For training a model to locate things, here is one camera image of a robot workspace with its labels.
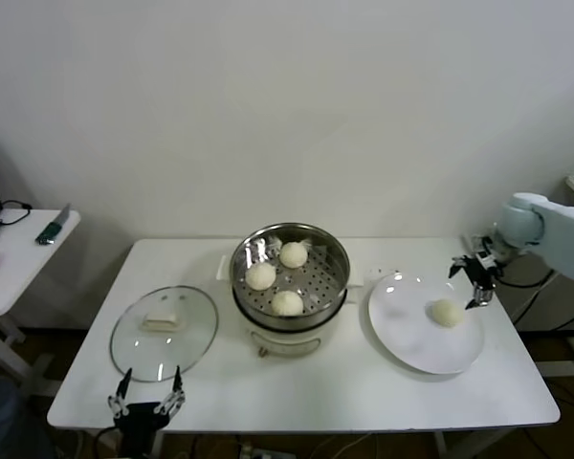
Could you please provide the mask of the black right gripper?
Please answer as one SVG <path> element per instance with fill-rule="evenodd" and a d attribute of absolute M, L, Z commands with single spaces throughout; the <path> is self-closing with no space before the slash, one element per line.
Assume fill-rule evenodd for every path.
<path fill-rule="evenodd" d="M 495 275 L 497 268 L 487 268 L 477 257 L 468 255 L 454 257 L 449 268 L 448 278 L 453 278 L 461 270 L 464 270 L 471 283 L 474 285 L 473 297 L 467 303 L 465 309 L 487 306 L 494 297 Z"/>

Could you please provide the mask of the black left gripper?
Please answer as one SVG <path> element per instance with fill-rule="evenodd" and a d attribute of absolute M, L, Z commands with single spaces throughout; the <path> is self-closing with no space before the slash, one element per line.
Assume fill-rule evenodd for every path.
<path fill-rule="evenodd" d="M 160 403 L 127 404 L 129 384 L 130 370 L 127 370 L 116 392 L 107 400 L 114 425 L 121 433 L 120 448 L 152 448 L 157 432 L 168 425 L 170 416 L 174 416 L 186 401 L 181 368 L 176 366 L 171 392 Z"/>

